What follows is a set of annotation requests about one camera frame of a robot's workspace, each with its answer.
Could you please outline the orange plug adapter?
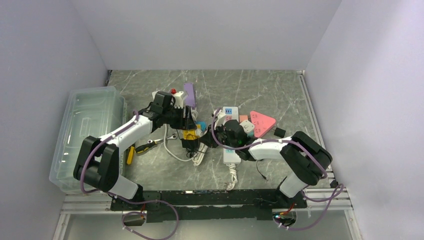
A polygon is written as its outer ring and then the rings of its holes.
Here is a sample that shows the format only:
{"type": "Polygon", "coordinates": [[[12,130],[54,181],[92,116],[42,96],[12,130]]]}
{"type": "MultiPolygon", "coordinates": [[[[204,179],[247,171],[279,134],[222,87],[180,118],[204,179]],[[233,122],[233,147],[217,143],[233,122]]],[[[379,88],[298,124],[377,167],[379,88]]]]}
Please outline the orange plug adapter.
{"type": "Polygon", "coordinates": [[[239,115],[239,122],[248,121],[249,117],[248,115],[239,115]]]}

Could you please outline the white plug adapter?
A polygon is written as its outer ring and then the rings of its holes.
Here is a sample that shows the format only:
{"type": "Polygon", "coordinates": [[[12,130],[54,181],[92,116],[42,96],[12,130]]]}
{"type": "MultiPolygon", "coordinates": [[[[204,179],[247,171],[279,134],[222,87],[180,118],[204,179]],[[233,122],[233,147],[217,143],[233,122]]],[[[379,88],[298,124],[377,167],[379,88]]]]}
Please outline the white plug adapter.
{"type": "Polygon", "coordinates": [[[243,122],[239,123],[240,126],[242,126],[244,132],[247,134],[249,132],[254,132],[255,130],[255,125],[250,122],[249,120],[245,120],[243,122]]]}

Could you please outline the white long power strip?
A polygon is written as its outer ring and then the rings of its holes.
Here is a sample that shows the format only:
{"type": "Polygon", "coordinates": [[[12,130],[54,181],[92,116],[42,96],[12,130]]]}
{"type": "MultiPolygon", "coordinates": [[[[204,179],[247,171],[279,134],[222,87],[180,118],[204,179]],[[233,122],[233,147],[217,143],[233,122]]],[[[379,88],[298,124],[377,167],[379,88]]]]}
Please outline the white long power strip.
{"type": "MultiPolygon", "coordinates": [[[[225,140],[225,145],[236,148],[236,133],[235,130],[239,125],[239,109],[236,106],[224,106],[222,108],[225,113],[224,119],[224,130],[227,140],[225,140]]],[[[241,158],[237,155],[235,150],[223,149],[223,163],[226,165],[234,164],[238,165],[241,163],[241,158]]]]}

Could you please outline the yellow cube socket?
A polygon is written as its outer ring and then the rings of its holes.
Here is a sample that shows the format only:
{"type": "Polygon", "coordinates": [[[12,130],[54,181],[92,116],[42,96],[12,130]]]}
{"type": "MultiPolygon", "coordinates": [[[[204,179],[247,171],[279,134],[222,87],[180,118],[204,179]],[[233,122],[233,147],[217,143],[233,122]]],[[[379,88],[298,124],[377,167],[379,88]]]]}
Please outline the yellow cube socket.
{"type": "Polygon", "coordinates": [[[183,130],[182,135],[184,140],[194,141],[200,137],[202,132],[199,130],[183,130]]]}

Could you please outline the blue cube socket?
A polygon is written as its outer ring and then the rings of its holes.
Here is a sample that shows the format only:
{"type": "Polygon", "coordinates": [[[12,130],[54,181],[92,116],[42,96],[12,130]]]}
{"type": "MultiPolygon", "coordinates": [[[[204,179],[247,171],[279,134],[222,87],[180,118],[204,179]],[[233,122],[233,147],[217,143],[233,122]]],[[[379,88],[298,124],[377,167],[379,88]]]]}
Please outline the blue cube socket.
{"type": "Polygon", "coordinates": [[[198,122],[196,122],[196,126],[197,126],[197,129],[200,132],[204,132],[207,129],[207,125],[206,125],[206,123],[204,121],[198,121],[198,122]]]}

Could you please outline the pink triangular power strip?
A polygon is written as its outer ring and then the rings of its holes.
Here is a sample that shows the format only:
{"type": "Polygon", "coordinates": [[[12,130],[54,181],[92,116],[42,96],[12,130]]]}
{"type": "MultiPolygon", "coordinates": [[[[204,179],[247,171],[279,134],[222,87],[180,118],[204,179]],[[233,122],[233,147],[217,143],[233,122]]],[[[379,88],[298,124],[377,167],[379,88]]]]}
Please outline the pink triangular power strip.
{"type": "Polygon", "coordinates": [[[276,119],[257,111],[250,112],[250,121],[254,125],[253,135],[256,138],[263,137],[277,123],[276,119]]]}

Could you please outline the black power adapter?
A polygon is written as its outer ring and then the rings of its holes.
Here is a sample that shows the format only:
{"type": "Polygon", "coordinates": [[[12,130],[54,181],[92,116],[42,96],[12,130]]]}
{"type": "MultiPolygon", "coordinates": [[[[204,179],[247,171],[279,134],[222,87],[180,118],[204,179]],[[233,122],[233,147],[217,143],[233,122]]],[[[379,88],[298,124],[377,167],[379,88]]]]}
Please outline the black power adapter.
{"type": "Polygon", "coordinates": [[[278,138],[284,138],[285,135],[286,135],[286,130],[279,128],[279,127],[276,127],[274,129],[273,135],[278,137],[278,138]]]}

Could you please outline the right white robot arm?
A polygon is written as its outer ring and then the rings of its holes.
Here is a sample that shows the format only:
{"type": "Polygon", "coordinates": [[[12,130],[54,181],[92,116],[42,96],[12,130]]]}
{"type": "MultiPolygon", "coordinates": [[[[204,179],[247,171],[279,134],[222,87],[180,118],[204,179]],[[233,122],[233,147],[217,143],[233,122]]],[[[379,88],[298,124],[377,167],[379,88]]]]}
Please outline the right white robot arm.
{"type": "Polygon", "coordinates": [[[200,142],[210,148],[234,151],[244,161],[284,160],[291,173],[280,182],[275,194],[276,203],[282,208],[289,207],[301,190],[325,179],[333,161],[324,147],[302,131],[289,137],[263,139],[249,136],[236,120],[209,125],[200,142]]]}

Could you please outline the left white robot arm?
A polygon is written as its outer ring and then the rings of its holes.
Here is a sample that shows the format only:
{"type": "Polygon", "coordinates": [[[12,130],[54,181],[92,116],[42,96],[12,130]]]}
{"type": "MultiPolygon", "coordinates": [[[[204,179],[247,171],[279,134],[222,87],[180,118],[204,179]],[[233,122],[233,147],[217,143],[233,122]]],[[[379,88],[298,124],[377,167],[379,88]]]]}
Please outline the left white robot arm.
{"type": "Polygon", "coordinates": [[[135,111],[122,126],[100,137],[88,136],[81,144],[73,170],[84,194],[102,191],[124,199],[131,210],[144,203],[143,187],[120,172],[121,155],[140,138],[162,126],[176,130],[194,130],[192,109],[185,104],[187,93],[156,91],[147,107],[135,111]]]}

